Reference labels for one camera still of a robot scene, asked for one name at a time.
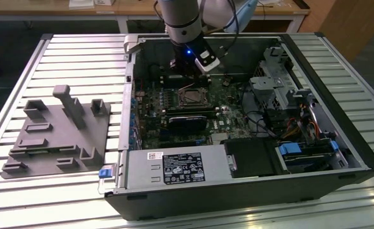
wooden table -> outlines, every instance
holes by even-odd
[[[80,21],[115,20],[120,33],[128,33],[128,20],[156,20],[152,10],[155,0],[116,0],[112,6],[70,10],[70,0],[0,0],[0,21]],[[253,20],[291,21],[287,32],[297,32],[310,10],[301,9],[293,0],[258,7]]]

gray plastic peg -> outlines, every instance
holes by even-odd
[[[70,86],[68,85],[56,85],[54,88],[52,95],[58,98],[66,108],[66,113],[72,119],[76,128],[86,128],[86,123],[83,120],[83,107],[79,103],[78,98],[72,99],[70,95]]]

cpu socket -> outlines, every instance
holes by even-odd
[[[205,88],[187,88],[179,90],[179,107],[209,107],[207,90]]]

blue latch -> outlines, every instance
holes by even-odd
[[[279,147],[278,147],[281,154],[298,154],[302,152],[299,144],[298,143],[283,143]]]
[[[111,168],[104,168],[102,170],[99,170],[99,178],[104,179],[104,178],[111,178],[112,177],[112,169]]]
[[[330,141],[330,145],[333,147],[334,152],[340,150],[338,144],[336,141]]]

workbench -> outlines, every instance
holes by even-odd
[[[128,33],[128,20],[158,20],[152,10],[155,0],[116,0],[112,6],[70,10],[70,0],[0,0],[0,21],[118,21],[120,33]],[[297,32],[309,9],[301,9],[293,0],[257,8],[251,20],[290,21],[287,32]]]
[[[123,34],[44,35],[0,112],[0,173],[14,147],[27,100],[52,97],[56,84],[71,86],[80,103],[111,104],[104,163],[118,162],[120,113],[126,73]],[[374,91],[325,37],[291,34],[374,151]],[[305,78],[294,69],[303,87]],[[103,199],[114,181],[100,183],[98,172],[0,177],[0,228],[362,228],[374,226],[374,178],[334,191],[318,200],[235,209],[148,221],[126,221]]]

